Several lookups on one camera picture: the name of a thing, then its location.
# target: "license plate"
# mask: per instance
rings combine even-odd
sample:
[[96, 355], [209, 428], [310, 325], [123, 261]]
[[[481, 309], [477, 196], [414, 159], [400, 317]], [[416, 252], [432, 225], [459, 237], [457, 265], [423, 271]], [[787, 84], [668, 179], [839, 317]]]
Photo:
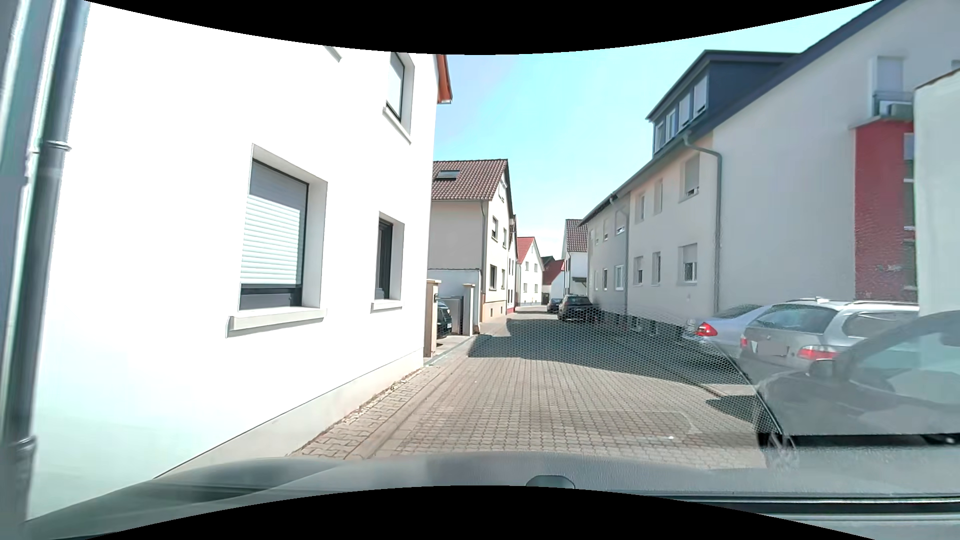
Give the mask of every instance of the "license plate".
[[756, 353], [763, 356], [786, 356], [786, 345], [777, 341], [760, 341], [756, 344]]

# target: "street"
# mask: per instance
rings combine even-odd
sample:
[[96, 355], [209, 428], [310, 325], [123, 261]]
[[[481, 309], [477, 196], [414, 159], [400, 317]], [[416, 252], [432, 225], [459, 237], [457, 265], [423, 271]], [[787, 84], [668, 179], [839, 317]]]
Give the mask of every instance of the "street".
[[538, 451], [763, 467], [753, 389], [723, 360], [525, 307], [294, 454]]

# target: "car rear window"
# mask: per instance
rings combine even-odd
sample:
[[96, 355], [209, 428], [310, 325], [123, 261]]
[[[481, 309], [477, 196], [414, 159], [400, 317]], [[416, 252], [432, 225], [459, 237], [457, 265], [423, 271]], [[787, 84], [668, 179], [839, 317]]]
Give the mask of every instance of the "car rear window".
[[742, 304], [740, 306], [734, 306], [729, 309], [724, 309], [716, 315], [713, 315], [714, 319], [735, 319], [740, 315], [746, 315], [747, 313], [758, 309], [760, 306], [756, 304]]
[[917, 311], [861, 311], [843, 324], [848, 337], [873, 337], [917, 318]]
[[781, 304], [764, 311], [748, 327], [823, 333], [836, 314], [837, 311], [829, 307]]

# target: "sky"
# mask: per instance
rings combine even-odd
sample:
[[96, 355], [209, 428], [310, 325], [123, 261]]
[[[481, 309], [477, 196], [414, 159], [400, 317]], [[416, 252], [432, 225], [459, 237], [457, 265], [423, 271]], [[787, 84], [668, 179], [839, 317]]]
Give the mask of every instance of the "sky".
[[437, 107], [435, 160], [510, 162], [517, 234], [559, 257], [583, 218], [650, 160], [645, 120], [705, 49], [798, 53], [870, 8], [617, 49], [449, 56], [453, 103]]

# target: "red tiled roof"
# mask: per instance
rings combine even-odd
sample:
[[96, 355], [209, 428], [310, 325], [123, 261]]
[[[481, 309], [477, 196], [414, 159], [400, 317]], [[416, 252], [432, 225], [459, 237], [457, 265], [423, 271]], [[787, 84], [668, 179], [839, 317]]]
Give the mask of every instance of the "red tiled roof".
[[[456, 180], [437, 180], [440, 171], [451, 170], [460, 171]], [[490, 201], [506, 170], [506, 160], [434, 161], [433, 200]]]
[[577, 227], [579, 219], [566, 220], [566, 250], [568, 253], [587, 252], [587, 228]]
[[518, 236], [516, 238], [516, 262], [523, 262], [527, 258], [527, 252], [534, 243], [533, 236]]
[[552, 283], [563, 270], [564, 262], [562, 260], [551, 260], [548, 262], [547, 265], [543, 267], [543, 284], [549, 285]]

